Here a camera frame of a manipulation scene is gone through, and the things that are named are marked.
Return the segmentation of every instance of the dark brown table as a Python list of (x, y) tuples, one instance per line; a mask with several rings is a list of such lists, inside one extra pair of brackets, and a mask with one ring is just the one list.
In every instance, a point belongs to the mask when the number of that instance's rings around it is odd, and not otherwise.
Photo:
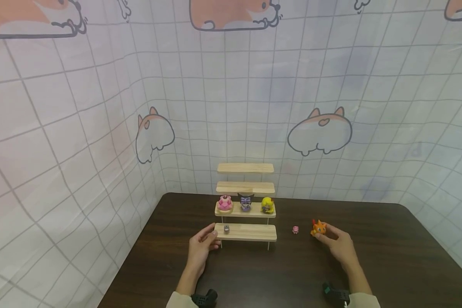
[[(185, 267), (188, 239), (221, 220), (214, 216), (217, 200), (215, 195), (164, 195), (99, 307), (165, 307)], [(267, 243), (225, 241), (223, 250), (209, 256), (197, 292), (215, 289), (217, 308), (330, 307), (322, 283), (347, 288), (347, 279), (310, 236), (312, 218), (351, 234), (381, 307), (462, 308), (462, 270), (403, 206), (283, 198), (275, 203), (277, 218), (270, 223), (277, 227), (277, 242), (269, 252)]]

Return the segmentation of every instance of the wooden shelf tier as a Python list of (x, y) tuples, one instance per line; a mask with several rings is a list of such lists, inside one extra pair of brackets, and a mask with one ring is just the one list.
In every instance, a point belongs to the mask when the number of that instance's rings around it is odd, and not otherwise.
[(243, 212), (241, 210), (241, 204), (239, 202), (234, 201), (232, 203), (233, 210), (231, 213), (221, 213), (216, 207), (214, 209), (214, 214), (218, 217), (242, 217), (242, 218), (275, 218), (275, 208), (274, 213), (272, 214), (264, 214), (261, 212), (261, 203), (260, 202), (252, 202), (251, 210), (249, 212)]
[(274, 194), (274, 183), (269, 182), (217, 182), (220, 194)]
[(272, 163), (219, 163), (217, 172), (222, 174), (273, 174)]
[[(228, 234), (224, 233), (225, 225), (230, 227)], [(214, 230), (217, 231), (218, 240), (277, 241), (274, 225), (216, 223)]]

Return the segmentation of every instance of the orange spiky figurine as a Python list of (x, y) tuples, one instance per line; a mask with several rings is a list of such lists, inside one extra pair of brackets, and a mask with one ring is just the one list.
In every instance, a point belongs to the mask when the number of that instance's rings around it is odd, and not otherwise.
[(315, 220), (313, 220), (313, 229), (311, 230), (310, 234), (311, 236), (314, 237), (316, 233), (325, 234), (326, 233), (326, 223), (318, 220), (318, 224), (316, 224)]

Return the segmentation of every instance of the pink figurine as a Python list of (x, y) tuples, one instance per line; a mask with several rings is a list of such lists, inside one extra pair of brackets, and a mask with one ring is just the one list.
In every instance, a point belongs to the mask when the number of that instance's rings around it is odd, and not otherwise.
[(232, 212), (231, 196), (222, 195), (221, 198), (219, 199), (217, 208), (221, 213), (231, 213)]

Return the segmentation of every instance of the beige sleeve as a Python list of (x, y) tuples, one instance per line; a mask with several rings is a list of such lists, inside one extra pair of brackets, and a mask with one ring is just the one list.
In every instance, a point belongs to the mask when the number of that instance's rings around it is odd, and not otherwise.
[(192, 302), (190, 296), (173, 292), (169, 302), (166, 304), (166, 308), (198, 308), (198, 306)]
[(378, 304), (378, 299), (373, 295), (368, 295), (365, 293), (354, 293), (349, 295), (351, 299), (348, 308), (380, 308)]

